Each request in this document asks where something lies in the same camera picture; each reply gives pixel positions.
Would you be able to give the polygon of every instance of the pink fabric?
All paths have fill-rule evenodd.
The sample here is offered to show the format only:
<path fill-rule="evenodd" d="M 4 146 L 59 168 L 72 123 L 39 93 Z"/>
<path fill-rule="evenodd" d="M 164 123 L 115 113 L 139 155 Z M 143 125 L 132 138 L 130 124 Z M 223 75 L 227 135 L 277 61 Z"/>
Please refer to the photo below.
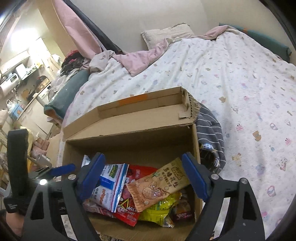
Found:
<path fill-rule="evenodd" d="M 120 62 L 131 74 L 131 76 L 134 77 L 158 60 L 166 52 L 168 45 L 168 41 L 164 39 L 153 49 L 128 53 L 125 55 L 113 55 L 112 57 Z"/>
<path fill-rule="evenodd" d="M 62 0 L 52 0 L 52 5 L 66 32 L 73 39 L 78 51 L 85 58 L 92 59 L 102 52 L 97 38 L 82 20 Z"/>
<path fill-rule="evenodd" d="M 217 26 L 212 28 L 210 31 L 206 32 L 205 35 L 197 36 L 197 37 L 200 39 L 207 39 L 207 40 L 215 39 L 220 34 L 222 34 L 227 28 L 229 28 L 228 25 Z"/>

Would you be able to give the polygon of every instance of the blue gripper pad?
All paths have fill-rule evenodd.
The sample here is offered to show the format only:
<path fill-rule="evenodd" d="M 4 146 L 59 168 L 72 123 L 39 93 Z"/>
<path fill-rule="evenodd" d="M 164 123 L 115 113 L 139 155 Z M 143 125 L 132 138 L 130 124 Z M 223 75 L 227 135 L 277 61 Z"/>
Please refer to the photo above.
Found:
<path fill-rule="evenodd" d="M 76 195 L 81 202 L 91 197 L 104 169 L 105 161 L 104 154 L 98 152 L 88 165 L 81 168 L 76 185 Z"/>
<path fill-rule="evenodd" d="M 75 171 L 75 168 L 76 167 L 74 164 L 68 164 L 65 166 L 52 168 L 48 174 L 52 175 L 53 177 L 59 177 L 64 174 L 68 174 L 68 173 Z"/>
<path fill-rule="evenodd" d="M 197 160 L 190 152 L 182 155 L 182 165 L 194 192 L 199 198 L 206 202 L 211 193 L 211 182 L 208 176 L 210 172 L 205 166 L 198 164 Z"/>

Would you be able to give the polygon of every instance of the gray striped fabric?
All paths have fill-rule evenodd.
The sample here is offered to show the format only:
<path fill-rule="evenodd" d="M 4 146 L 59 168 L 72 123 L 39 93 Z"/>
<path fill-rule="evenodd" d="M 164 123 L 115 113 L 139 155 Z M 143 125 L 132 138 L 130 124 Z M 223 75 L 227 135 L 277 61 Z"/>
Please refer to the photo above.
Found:
<path fill-rule="evenodd" d="M 201 164 L 218 174 L 226 163 L 221 125 L 207 107 L 200 105 L 196 129 Z"/>

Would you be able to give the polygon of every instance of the cardboard box on desk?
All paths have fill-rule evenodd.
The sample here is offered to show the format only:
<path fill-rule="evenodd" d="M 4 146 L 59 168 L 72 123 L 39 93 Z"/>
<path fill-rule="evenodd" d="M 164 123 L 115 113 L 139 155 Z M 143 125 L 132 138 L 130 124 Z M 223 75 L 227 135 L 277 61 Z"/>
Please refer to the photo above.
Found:
<path fill-rule="evenodd" d="M 161 168 L 190 151 L 200 163 L 194 121 L 199 103 L 183 88 L 150 92 L 98 106 L 64 128 L 63 164 L 81 166 L 83 156 L 96 152 L 108 164 L 128 163 Z M 195 198 L 197 216 L 202 201 Z M 138 221 L 135 227 L 90 214 L 95 229 L 123 240 L 184 240 L 193 223 L 163 228 Z"/>

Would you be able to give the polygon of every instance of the bed sheet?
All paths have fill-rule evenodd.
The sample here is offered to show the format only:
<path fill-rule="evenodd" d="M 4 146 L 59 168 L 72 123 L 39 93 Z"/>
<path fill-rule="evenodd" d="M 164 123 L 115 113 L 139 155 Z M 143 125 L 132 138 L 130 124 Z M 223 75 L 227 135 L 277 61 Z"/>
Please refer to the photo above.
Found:
<path fill-rule="evenodd" d="M 295 195 L 296 67 L 237 30 L 216 41 L 183 39 L 153 65 L 131 77 L 111 58 L 93 73 L 69 107 L 63 126 L 98 105 L 175 86 L 186 88 L 222 126 L 226 165 L 221 177 L 250 181 L 266 237 Z M 58 164 L 62 163 L 60 144 Z M 216 225 L 220 233 L 227 209 Z"/>

